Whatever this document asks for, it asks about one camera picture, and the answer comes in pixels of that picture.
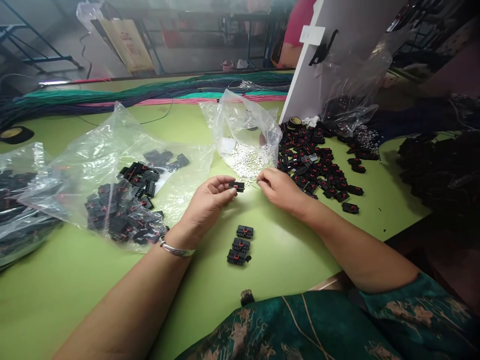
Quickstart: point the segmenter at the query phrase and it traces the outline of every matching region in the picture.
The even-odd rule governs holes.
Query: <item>hand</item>
[[[190,200],[180,221],[167,233],[165,241],[171,246],[181,244],[182,249],[196,249],[204,235],[217,222],[223,206],[236,197],[237,189],[229,189],[232,176],[219,175],[200,185]]]
[[[302,217],[310,200],[313,200],[300,190],[288,174],[274,167],[263,170],[256,182],[272,204],[297,218]]]

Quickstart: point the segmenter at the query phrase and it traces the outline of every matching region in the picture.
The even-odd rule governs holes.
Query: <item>plastic bag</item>
[[[16,201],[46,168],[44,147],[33,142],[0,155],[0,270],[38,248],[61,222]]]
[[[102,4],[101,3],[90,3],[86,2],[79,2],[76,6],[76,18],[80,21],[83,26],[88,30],[88,32],[92,35],[100,37],[99,32],[92,24],[91,20],[99,20],[104,19],[104,15],[102,14]]]
[[[145,252],[180,220],[209,175],[214,149],[157,140],[116,103],[113,114],[69,144],[48,166],[48,176],[18,201]],[[155,191],[137,197],[147,193],[147,184]],[[149,202],[160,212],[146,208]]]
[[[276,114],[225,90],[218,104],[199,104],[222,159],[249,183],[263,168],[276,167],[282,131]]]
[[[377,47],[367,60],[355,54],[338,60],[329,54],[321,64],[321,81],[328,84],[320,92],[321,122],[337,135],[351,137],[377,111],[373,102],[391,63],[386,46]]]

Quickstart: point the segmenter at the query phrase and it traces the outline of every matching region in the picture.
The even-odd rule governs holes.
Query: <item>bangle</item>
[[[179,256],[179,257],[183,257],[183,258],[191,257],[197,251],[196,249],[194,249],[194,250],[182,250],[182,249],[177,249],[177,248],[171,247],[171,246],[167,245],[167,243],[165,243],[164,236],[162,236],[160,238],[160,240],[161,240],[160,241],[160,247],[161,248],[164,248],[169,253],[171,253],[173,255],[176,255],[176,256]]]

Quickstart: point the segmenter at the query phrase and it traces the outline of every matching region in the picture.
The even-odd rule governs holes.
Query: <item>black tape roll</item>
[[[35,133],[25,126],[14,126],[0,133],[0,141],[7,144],[20,144],[30,140]]]
[[[286,127],[291,130],[300,129],[301,126],[302,126],[302,120],[300,120],[296,116],[292,116],[290,119],[288,119],[288,122],[286,124]]]

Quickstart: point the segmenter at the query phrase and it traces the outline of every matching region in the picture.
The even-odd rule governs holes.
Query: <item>person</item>
[[[165,243],[196,249],[237,196],[228,189],[234,180],[215,176],[202,184]],[[178,359],[425,360],[478,354],[478,318],[405,257],[304,194],[287,174],[267,168],[257,183],[272,204],[319,235],[360,290],[366,310],[331,290],[253,302],[232,312]],[[190,261],[153,246],[54,359],[144,359]]]
[[[310,25],[314,16],[314,4],[316,0],[298,0],[291,10],[286,25],[285,37],[280,52],[279,68],[297,68],[303,43],[300,35],[304,25]]]

